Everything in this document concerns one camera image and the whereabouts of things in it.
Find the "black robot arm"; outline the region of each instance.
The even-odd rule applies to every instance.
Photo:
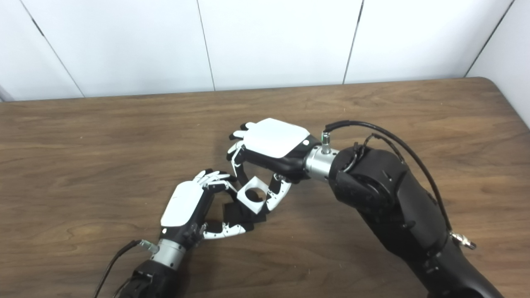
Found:
[[[342,151],[332,149],[330,132],[352,125],[374,129],[384,136],[372,134],[362,145]],[[321,142],[305,129],[295,127],[266,119],[243,125],[244,133],[235,132],[241,141],[237,143],[238,150],[234,146],[229,151],[235,152],[229,157],[238,178],[244,174],[243,161],[247,161],[295,183],[306,179],[325,181],[337,200],[355,208],[383,246],[409,265],[430,297],[502,298],[464,257],[461,247],[474,249],[475,244],[453,232],[434,179],[405,142],[383,128],[361,121],[327,125]],[[281,147],[275,143],[275,136],[282,135],[280,139],[286,143],[293,139],[298,143]],[[393,152],[368,147],[371,137],[387,142]],[[418,163],[434,197],[416,180],[391,141],[401,145]],[[285,149],[283,155],[275,155],[272,145]]]

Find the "silver cylindrical joint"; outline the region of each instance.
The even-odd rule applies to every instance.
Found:
[[[330,154],[331,153],[331,135],[327,132],[322,132],[322,154]]]
[[[307,175],[313,179],[326,182],[330,173],[331,163],[337,153],[339,153],[338,150],[330,148],[330,153],[324,154],[322,146],[313,147],[305,160],[304,166]]]
[[[184,246],[168,239],[160,239],[158,247],[160,249],[151,256],[151,259],[177,270],[186,253]]]

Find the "metal fitting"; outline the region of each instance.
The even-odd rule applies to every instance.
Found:
[[[471,250],[474,250],[476,248],[476,244],[471,242],[466,236],[462,234],[457,234],[453,231],[449,232],[449,235],[458,242],[461,246],[467,247]]]
[[[151,243],[145,239],[142,239],[142,241],[140,242],[139,244],[141,247],[147,249],[148,251],[150,251],[151,253],[157,253],[160,248],[158,247],[158,245],[154,244],[154,243]]]
[[[331,135],[327,132],[322,132],[322,154],[330,154],[331,153]]]

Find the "wooden table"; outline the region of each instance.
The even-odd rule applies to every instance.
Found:
[[[267,117],[313,135],[366,120],[402,137],[430,168],[455,231],[479,245],[465,250],[471,263],[505,297],[528,297],[530,133],[481,78],[1,103],[0,296],[90,297],[119,248],[156,241],[174,187],[204,168],[230,170],[228,135]],[[338,130],[332,145],[368,132]],[[218,196],[209,217],[227,201]],[[148,256],[124,255],[100,297]],[[253,232],[190,256],[186,297],[426,296],[317,181],[293,186]]]

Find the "robot finger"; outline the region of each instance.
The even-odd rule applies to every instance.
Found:
[[[204,177],[202,180],[201,180],[201,185],[207,185],[208,183],[210,182],[213,182],[213,181],[219,181],[219,180],[223,180],[223,181],[226,181],[227,178],[230,178],[230,174],[217,174],[217,175],[214,175],[214,176],[210,176],[210,177]]]
[[[229,139],[231,141],[235,140],[235,139],[243,139],[243,137],[245,136],[245,133],[246,131],[244,130],[236,130],[235,132],[233,132],[231,135],[229,135]]]
[[[203,185],[206,181],[210,180],[211,177],[216,176],[219,174],[219,171],[211,172],[209,174],[204,175],[199,181],[197,181],[198,184]]]
[[[249,130],[253,125],[255,125],[254,122],[247,122],[247,123],[243,123],[239,126],[239,128],[241,130]]]
[[[204,239],[219,239],[219,238],[226,238],[231,237],[239,234],[243,234],[246,232],[245,227],[243,227],[240,224],[236,224],[232,227],[230,227],[229,224],[223,223],[221,227],[221,231],[208,231],[209,229],[206,228],[206,231],[204,232],[203,236]]]
[[[237,193],[237,190],[232,186],[232,184],[230,184],[230,182],[223,180],[209,182],[207,184],[207,188],[213,192],[221,192],[226,190],[229,194]]]
[[[228,149],[228,151],[226,152],[226,160],[228,161],[232,160],[232,157],[237,152],[237,150],[241,148],[242,145],[243,145],[243,141],[238,141],[237,143],[232,145],[232,147],[230,147],[230,149]]]

